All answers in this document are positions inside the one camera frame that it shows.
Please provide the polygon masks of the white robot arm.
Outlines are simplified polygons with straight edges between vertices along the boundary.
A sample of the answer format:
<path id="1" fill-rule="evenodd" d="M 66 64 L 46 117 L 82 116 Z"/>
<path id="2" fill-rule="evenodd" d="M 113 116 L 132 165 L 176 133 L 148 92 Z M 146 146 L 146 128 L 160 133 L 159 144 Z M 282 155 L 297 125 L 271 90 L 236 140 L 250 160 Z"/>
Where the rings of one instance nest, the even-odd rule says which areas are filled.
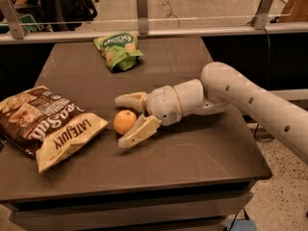
<path id="1" fill-rule="evenodd" d="M 120 95 L 115 103 L 141 113 L 118 140 L 121 148 L 131 148 L 154 135 L 159 127 L 185 116 L 218 114 L 234 105 L 308 164 L 308 112 L 262 89 L 228 64 L 206 64 L 198 79 L 150 93 Z"/>

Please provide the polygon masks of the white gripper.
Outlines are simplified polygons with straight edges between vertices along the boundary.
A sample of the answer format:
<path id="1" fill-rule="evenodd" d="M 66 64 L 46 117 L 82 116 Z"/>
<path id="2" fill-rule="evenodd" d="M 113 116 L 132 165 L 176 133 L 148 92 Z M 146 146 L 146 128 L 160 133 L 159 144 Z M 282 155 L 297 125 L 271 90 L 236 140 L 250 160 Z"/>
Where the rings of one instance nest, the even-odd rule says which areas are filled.
<path id="1" fill-rule="evenodd" d="M 149 94 L 144 91 L 123 94 L 115 99 L 118 107 L 126 107 L 150 116 L 140 115 L 133 128 L 119 140 L 120 148 L 131 148 L 141 141 L 153 136 L 161 126 L 169 126 L 181 120 L 182 109 L 180 101 L 171 86 L 153 90 Z"/>

